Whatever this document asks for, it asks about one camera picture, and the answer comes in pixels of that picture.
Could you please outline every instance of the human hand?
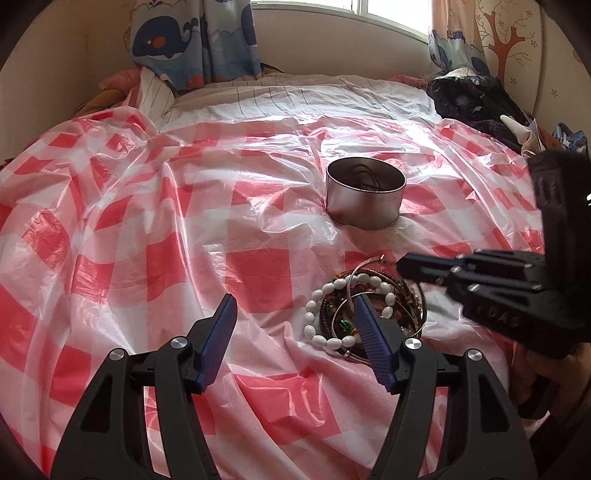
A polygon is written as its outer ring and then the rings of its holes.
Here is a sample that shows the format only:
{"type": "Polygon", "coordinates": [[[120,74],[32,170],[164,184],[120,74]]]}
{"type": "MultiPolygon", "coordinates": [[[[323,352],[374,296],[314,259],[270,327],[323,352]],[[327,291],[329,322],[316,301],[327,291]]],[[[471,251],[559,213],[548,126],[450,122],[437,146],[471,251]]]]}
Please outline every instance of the human hand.
{"type": "Polygon", "coordinates": [[[568,424],[575,423],[591,410],[591,344],[580,343],[573,354],[556,360],[515,344],[509,395],[515,405],[531,397],[538,375],[559,385],[550,413],[568,424]]]}

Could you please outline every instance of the metal screw head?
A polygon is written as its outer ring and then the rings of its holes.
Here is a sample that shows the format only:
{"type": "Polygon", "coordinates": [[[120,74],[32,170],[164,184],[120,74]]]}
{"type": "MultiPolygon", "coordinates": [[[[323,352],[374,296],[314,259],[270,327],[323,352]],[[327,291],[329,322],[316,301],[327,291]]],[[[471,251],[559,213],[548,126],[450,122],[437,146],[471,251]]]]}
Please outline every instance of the metal screw head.
{"type": "Polygon", "coordinates": [[[473,362],[479,362],[482,360],[483,355],[480,350],[476,350],[475,348],[468,350],[468,358],[473,362]]]}
{"type": "Polygon", "coordinates": [[[125,350],[122,348],[116,348],[115,350],[111,350],[109,354],[109,358],[113,361],[121,360],[125,356],[125,350]]]}
{"type": "Polygon", "coordinates": [[[404,345],[410,350],[418,350],[423,346],[423,343],[418,338],[407,338],[404,345]]]}
{"type": "Polygon", "coordinates": [[[185,337],[176,337],[170,340],[170,346],[172,348],[181,349],[185,348],[188,342],[189,341],[185,337]]]}

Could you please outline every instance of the window frame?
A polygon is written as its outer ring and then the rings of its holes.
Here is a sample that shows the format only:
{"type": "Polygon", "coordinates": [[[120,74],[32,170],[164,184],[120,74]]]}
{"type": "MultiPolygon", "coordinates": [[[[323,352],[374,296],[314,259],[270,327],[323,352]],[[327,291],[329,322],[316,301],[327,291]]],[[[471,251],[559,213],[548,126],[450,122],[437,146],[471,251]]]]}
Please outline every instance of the window frame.
{"type": "Polygon", "coordinates": [[[379,15],[373,15],[368,12],[369,0],[358,0],[357,11],[346,10],[344,8],[329,7],[327,5],[308,4],[304,2],[285,2],[281,0],[257,1],[252,0],[253,10],[293,10],[300,12],[319,13],[324,15],[334,15],[336,17],[350,18],[352,20],[366,22],[378,27],[393,30],[407,37],[414,38],[422,43],[428,44],[427,34],[414,30],[406,25],[389,20],[379,15]]]}

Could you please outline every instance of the window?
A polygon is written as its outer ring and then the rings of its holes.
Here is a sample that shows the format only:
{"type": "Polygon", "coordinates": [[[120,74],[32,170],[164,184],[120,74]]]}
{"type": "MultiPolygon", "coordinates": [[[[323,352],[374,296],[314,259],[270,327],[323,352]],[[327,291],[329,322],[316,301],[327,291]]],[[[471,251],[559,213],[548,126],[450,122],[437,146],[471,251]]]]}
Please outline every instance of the window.
{"type": "Polygon", "coordinates": [[[256,3],[307,4],[337,8],[374,20],[394,22],[422,34],[431,23],[430,0],[253,0],[256,3]]]}

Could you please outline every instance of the tree wall decal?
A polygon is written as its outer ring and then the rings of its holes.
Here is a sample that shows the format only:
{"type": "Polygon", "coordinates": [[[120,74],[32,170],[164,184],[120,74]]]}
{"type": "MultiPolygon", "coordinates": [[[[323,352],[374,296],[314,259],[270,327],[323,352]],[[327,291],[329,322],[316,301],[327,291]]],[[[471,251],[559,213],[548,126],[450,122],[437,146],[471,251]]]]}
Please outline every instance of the tree wall decal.
{"type": "MultiPolygon", "coordinates": [[[[528,27],[528,21],[533,17],[533,12],[530,10],[525,11],[511,25],[507,25],[504,20],[498,17],[501,17],[503,13],[509,12],[508,7],[511,5],[518,6],[518,3],[515,0],[498,0],[490,11],[485,10],[486,4],[490,4],[490,2],[478,0],[478,8],[482,15],[476,16],[476,24],[478,25],[483,43],[488,40],[485,48],[495,53],[498,58],[499,69],[497,77],[504,85],[507,61],[509,59],[514,59],[522,67],[525,67],[528,62],[532,61],[530,55],[526,52],[511,52],[516,45],[534,38],[535,32],[532,32],[529,36],[519,35],[518,33],[519,27],[528,27]],[[485,25],[485,20],[488,23],[488,29],[485,25]]],[[[537,46],[533,40],[532,45],[534,47],[537,46]]]]}

